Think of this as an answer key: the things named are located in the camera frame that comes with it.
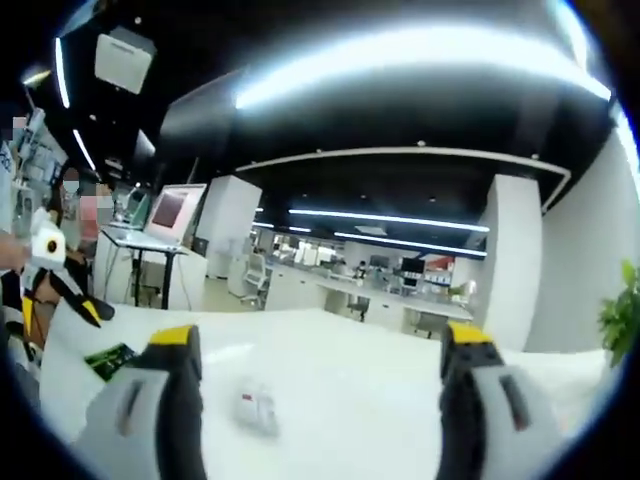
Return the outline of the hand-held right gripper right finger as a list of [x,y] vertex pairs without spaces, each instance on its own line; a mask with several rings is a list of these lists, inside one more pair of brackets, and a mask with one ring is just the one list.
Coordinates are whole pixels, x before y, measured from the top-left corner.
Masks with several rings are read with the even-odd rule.
[[545,392],[473,324],[441,332],[440,479],[541,479],[562,435]]

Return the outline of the person's left hand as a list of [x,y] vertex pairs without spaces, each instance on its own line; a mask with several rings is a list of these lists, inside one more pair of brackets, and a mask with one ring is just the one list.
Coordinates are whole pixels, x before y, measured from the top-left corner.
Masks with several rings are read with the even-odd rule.
[[0,269],[21,273],[30,259],[30,248],[12,234],[2,232],[0,238]]

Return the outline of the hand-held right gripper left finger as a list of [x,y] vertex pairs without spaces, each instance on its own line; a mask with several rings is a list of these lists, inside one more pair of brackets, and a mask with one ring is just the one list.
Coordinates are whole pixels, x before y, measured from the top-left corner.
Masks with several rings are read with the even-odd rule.
[[89,404],[74,442],[98,479],[203,479],[199,329],[154,333]]

